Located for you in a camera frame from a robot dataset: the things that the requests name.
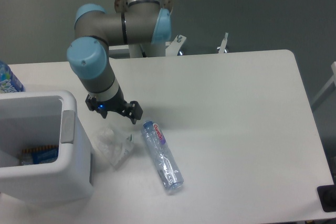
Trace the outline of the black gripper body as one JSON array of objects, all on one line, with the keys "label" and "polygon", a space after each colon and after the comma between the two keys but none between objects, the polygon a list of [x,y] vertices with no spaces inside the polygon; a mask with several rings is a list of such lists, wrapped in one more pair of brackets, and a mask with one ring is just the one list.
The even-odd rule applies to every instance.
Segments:
[{"label": "black gripper body", "polygon": [[98,101],[96,98],[92,98],[91,103],[95,111],[101,114],[101,116],[107,116],[108,112],[116,112],[122,116],[126,116],[127,102],[120,87],[117,93],[109,100]]}]

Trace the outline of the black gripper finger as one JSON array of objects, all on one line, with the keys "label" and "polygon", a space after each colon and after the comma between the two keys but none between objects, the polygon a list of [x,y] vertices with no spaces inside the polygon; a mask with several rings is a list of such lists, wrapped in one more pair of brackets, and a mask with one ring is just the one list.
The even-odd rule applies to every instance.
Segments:
[{"label": "black gripper finger", "polygon": [[85,104],[89,111],[95,111],[96,110],[96,104],[95,104],[95,99],[92,101],[92,97],[88,94],[86,99],[85,99]]},{"label": "black gripper finger", "polygon": [[143,110],[138,101],[125,103],[122,107],[121,115],[130,119],[133,125],[135,125],[137,121],[141,120],[142,114]]}]

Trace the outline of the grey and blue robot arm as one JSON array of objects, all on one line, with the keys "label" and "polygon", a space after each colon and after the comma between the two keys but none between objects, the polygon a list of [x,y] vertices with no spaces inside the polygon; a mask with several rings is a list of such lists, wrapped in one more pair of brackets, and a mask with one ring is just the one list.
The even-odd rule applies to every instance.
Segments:
[{"label": "grey and blue robot arm", "polygon": [[135,124],[143,110],[137,101],[124,99],[109,62],[109,47],[164,44],[171,38],[171,18],[161,0],[127,0],[127,7],[115,14],[96,4],[79,7],[67,60],[88,92],[85,103],[90,111],[103,118],[116,112]]}]

